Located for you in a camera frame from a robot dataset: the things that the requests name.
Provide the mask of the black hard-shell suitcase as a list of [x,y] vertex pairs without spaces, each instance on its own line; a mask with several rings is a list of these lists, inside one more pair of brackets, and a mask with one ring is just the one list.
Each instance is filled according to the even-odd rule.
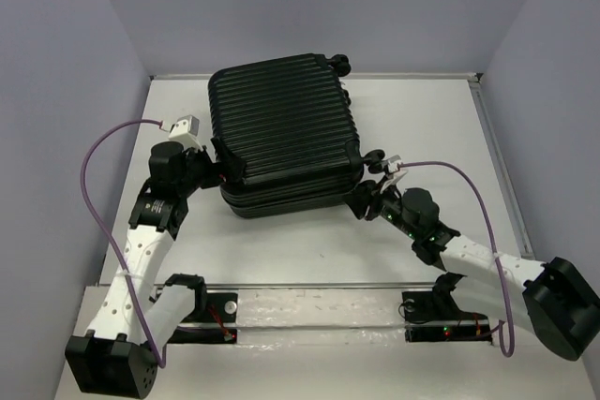
[[304,53],[214,73],[207,84],[220,193],[245,219],[341,204],[379,164],[360,150],[344,54]]

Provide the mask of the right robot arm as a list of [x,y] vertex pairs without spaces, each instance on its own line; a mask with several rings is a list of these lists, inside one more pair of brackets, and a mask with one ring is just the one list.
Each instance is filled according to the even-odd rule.
[[499,319],[567,361],[578,360],[599,334],[599,297],[569,260],[495,252],[446,226],[423,188],[399,192],[367,180],[343,200],[357,219],[386,220],[411,239],[416,257],[442,271],[431,295],[439,316],[464,311]]

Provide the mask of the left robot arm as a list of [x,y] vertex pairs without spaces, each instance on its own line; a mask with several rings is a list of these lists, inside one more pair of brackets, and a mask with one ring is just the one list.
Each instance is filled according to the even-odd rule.
[[223,343],[236,340],[227,314],[208,297],[203,277],[173,274],[156,299],[158,270],[188,214],[188,198],[225,179],[219,164],[192,136],[154,145],[144,182],[128,221],[124,244],[112,248],[118,267],[103,303],[84,335],[69,338],[67,364],[83,393],[144,399],[166,347],[177,334],[203,335],[202,318],[216,324]]

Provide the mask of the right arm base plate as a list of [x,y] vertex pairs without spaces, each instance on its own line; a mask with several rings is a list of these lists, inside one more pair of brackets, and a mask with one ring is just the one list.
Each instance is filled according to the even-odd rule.
[[460,311],[432,290],[404,291],[398,313],[408,343],[493,342],[486,316]]

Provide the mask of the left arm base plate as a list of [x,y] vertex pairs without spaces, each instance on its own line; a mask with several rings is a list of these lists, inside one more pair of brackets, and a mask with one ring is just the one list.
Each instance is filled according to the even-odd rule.
[[238,293],[208,292],[203,311],[194,310],[177,326],[169,344],[234,345],[237,343]]

